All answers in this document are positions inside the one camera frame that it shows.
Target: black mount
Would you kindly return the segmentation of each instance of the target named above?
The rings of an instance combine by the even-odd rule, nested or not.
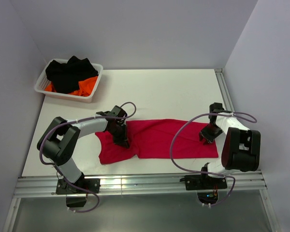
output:
[[[82,188],[88,189],[94,193],[99,193],[100,179],[84,179],[82,178]],[[56,194],[57,195],[68,195],[68,194],[81,194],[86,193],[82,190],[71,187],[64,179],[59,179],[57,182]],[[84,207],[87,202],[86,197],[66,197],[66,206],[69,208]]]
[[[94,193],[99,193],[100,189],[100,179],[84,179],[83,189],[88,189]],[[82,194],[86,193],[82,190],[75,189],[71,187],[64,179],[59,179],[57,182],[56,194],[57,195],[67,195],[67,194]]]
[[[202,167],[202,172],[207,172],[208,163]],[[179,180],[180,182],[185,182],[186,190],[209,190],[209,189],[226,189],[227,182],[226,178],[215,178],[208,174],[196,174],[196,175],[186,175],[184,178]]]

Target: white table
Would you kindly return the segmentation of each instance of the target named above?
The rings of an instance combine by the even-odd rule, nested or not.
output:
[[[80,103],[45,97],[22,176],[54,176],[56,171],[40,163],[37,142],[57,116],[64,119],[84,118],[98,111],[111,110],[115,105],[134,102],[137,112],[130,120],[174,118],[190,120],[208,113],[209,105],[223,103],[214,70],[106,70],[103,71],[92,103]],[[124,107],[132,113],[133,107]],[[199,122],[208,122],[207,117]],[[217,139],[221,154],[224,136]],[[132,159],[101,165],[101,144],[94,135],[78,140],[73,159],[85,175],[180,173],[169,159]],[[200,170],[216,159],[177,159],[188,169]]]

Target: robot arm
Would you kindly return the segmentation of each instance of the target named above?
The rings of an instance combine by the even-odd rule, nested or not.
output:
[[[96,116],[125,117],[127,113],[122,108],[115,106],[112,111],[97,112]],[[51,122],[38,142],[38,150],[40,150],[42,141],[48,132],[55,126],[65,122],[67,120],[61,117],[56,117]],[[45,142],[43,154],[53,161],[68,181],[83,188],[85,176],[76,166],[72,154],[79,138],[100,131],[110,132],[115,144],[129,148],[126,134],[127,128],[124,120],[97,118],[77,124],[66,125],[55,130]]]
[[[210,113],[229,115],[221,103],[210,105]],[[229,175],[238,170],[255,171],[259,166],[261,135],[257,130],[250,130],[235,117],[209,116],[210,123],[201,130],[200,140],[212,143],[220,134],[226,134],[221,159],[209,163],[207,169],[212,173]]]

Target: orange clothing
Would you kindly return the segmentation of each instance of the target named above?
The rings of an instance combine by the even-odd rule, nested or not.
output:
[[[69,93],[69,94],[76,95],[76,96],[82,96],[82,97],[88,97],[91,94],[91,92],[92,92],[92,90],[97,82],[97,79],[98,79],[98,77],[95,76],[95,77],[88,78],[84,81],[79,81],[78,82],[79,90],[73,91],[72,93]],[[50,83],[45,88],[45,91],[56,93],[56,90],[55,90],[52,83]]]

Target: metal frame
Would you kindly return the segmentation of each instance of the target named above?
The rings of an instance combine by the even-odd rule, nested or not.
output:
[[[222,69],[215,70],[218,85],[227,110],[234,111],[234,107],[223,77]],[[187,193],[185,184],[179,179],[187,173],[181,174],[143,174],[143,175],[113,175],[113,176],[87,176],[86,178],[101,179],[99,195],[131,195],[131,194],[161,194],[161,193]],[[275,216],[274,209],[268,196],[267,186],[261,171],[234,173],[236,178],[234,190],[259,190],[265,212],[269,218],[271,230],[280,232],[280,226]],[[13,230],[17,211],[21,198],[40,197],[66,197],[66,195],[56,195],[56,176],[46,177],[23,177],[19,178],[15,187],[14,196],[10,210],[4,225],[4,232]],[[227,180],[230,188],[232,180]],[[84,194],[74,194],[69,196],[81,196]]]
[[[181,174],[144,174],[119,176],[86,176],[86,178],[99,178],[99,195],[136,195],[157,193],[185,193],[185,183],[179,182],[187,173]],[[260,190],[266,189],[261,171],[234,173],[236,178],[234,190]],[[20,178],[15,188],[14,198],[31,197],[66,197],[56,195],[57,177],[26,177]],[[233,180],[227,179],[229,188]],[[85,196],[85,194],[71,194],[68,196]]]
[[[8,216],[6,217],[3,231],[4,232],[12,232],[13,226],[16,220],[17,212],[19,209],[21,199],[20,198],[13,198],[11,202],[11,206],[8,212]]]

